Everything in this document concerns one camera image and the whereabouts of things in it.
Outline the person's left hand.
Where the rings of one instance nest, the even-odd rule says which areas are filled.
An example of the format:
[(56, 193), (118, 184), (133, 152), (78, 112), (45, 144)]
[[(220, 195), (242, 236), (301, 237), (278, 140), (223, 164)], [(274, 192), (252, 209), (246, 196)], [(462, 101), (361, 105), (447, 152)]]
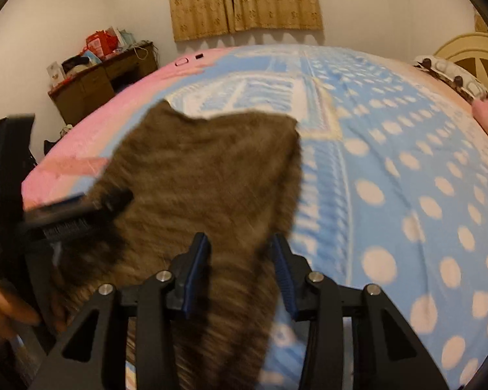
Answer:
[[(52, 314), (47, 322), (59, 334), (67, 328), (67, 315), (60, 303), (59, 286), (62, 284), (61, 274), (54, 268), (52, 273), (51, 307)], [(14, 293), (0, 287), (0, 347), (16, 336), (15, 323), (35, 326), (40, 322), (35, 310), (18, 298)]]

